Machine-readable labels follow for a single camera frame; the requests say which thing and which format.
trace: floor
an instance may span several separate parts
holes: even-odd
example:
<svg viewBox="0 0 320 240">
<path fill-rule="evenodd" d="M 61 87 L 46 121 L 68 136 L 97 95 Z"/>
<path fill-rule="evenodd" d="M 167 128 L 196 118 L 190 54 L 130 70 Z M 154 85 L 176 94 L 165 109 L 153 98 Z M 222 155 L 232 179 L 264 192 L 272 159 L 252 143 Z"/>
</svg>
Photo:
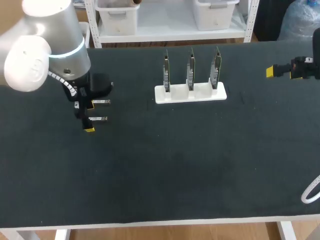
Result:
<svg viewBox="0 0 320 240">
<path fill-rule="evenodd" d="M 318 221 L 292 222 L 297 240 L 305 240 Z M 56 231 L 36 231 L 41 240 L 54 240 Z M 243 223 L 215 225 L 123 227 L 72 230 L 70 240 L 281 240 L 277 224 Z M 6 238 L 0 233 L 0 240 Z"/>
</svg>

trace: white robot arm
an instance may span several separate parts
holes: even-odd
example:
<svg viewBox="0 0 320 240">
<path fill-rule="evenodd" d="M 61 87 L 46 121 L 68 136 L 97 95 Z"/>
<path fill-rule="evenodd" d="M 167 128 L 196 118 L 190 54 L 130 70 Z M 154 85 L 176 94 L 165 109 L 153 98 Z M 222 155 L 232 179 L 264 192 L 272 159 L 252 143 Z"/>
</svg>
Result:
<svg viewBox="0 0 320 240">
<path fill-rule="evenodd" d="M 62 83 L 74 114 L 82 128 L 94 132 L 89 117 L 94 99 L 107 96 L 113 84 L 106 74 L 91 74 L 88 56 L 75 8 L 71 0 L 23 0 L 24 17 L 0 36 L 0 85 L 31 92 L 41 87 L 47 76 Z M 99 104 L 110 104 L 97 100 Z"/>
<path fill-rule="evenodd" d="M 22 9 L 24 18 L 0 36 L 0 85 L 31 92 L 50 73 L 73 89 L 67 81 L 91 63 L 71 0 L 23 0 Z"/>
</svg>

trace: black mat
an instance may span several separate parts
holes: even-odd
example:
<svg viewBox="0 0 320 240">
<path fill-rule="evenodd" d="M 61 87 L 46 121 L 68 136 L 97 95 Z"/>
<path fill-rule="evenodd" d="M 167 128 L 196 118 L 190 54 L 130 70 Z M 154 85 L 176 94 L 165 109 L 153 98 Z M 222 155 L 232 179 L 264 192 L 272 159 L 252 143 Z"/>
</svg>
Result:
<svg viewBox="0 0 320 240">
<path fill-rule="evenodd" d="M 228 99 L 157 105 L 164 48 L 100 49 L 110 123 L 81 130 L 62 87 L 0 88 L 0 228 L 320 214 L 300 196 L 320 174 L 320 82 L 266 79 L 311 42 L 221 45 Z M 169 48 L 185 82 L 188 47 Z M 194 46 L 206 82 L 215 46 Z"/>
</svg>

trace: cable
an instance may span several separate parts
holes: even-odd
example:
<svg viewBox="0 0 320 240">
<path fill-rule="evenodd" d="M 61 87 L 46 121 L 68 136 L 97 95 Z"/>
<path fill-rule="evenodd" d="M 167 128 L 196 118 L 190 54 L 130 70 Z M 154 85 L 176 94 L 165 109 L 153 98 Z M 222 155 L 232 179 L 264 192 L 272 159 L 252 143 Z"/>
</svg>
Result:
<svg viewBox="0 0 320 240">
<path fill-rule="evenodd" d="M 62 77 L 59 77 L 58 75 L 54 74 L 53 72 L 49 71 L 48 72 L 48 75 L 50 77 L 53 77 L 54 79 L 58 80 L 60 83 L 62 83 L 63 85 L 65 85 L 70 93 L 71 93 L 71 96 L 74 97 L 76 94 L 77 94 L 77 91 L 74 89 L 73 86 L 71 86 L 66 80 L 64 80 Z"/>
<path fill-rule="evenodd" d="M 307 199 L 308 195 L 311 193 L 313 189 L 320 183 L 320 175 L 306 188 L 306 190 L 303 192 L 301 196 L 301 201 L 304 204 L 311 204 L 314 201 L 318 200 L 320 198 L 320 192 L 318 192 L 317 195 Z"/>
</svg>

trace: storage box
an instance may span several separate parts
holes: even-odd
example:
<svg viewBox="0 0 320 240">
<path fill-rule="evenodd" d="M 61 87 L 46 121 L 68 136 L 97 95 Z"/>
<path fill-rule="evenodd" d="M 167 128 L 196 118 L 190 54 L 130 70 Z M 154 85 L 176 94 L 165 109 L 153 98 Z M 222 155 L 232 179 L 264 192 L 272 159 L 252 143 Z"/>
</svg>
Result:
<svg viewBox="0 0 320 240">
<path fill-rule="evenodd" d="M 81 21 L 79 22 L 80 28 L 82 31 L 82 35 L 84 37 L 84 44 L 86 48 L 89 48 L 89 43 L 90 43 L 90 25 L 87 22 Z"/>
<path fill-rule="evenodd" d="M 193 14 L 201 31 L 230 27 L 235 5 L 239 0 L 193 0 Z"/>
<path fill-rule="evenodd" d="M 135 35 L 137 33 L 138 9 L 140 5 L 129 7 L 108 7 L 110 0 L 96 0 L 107 35 Z"/>
</svg>

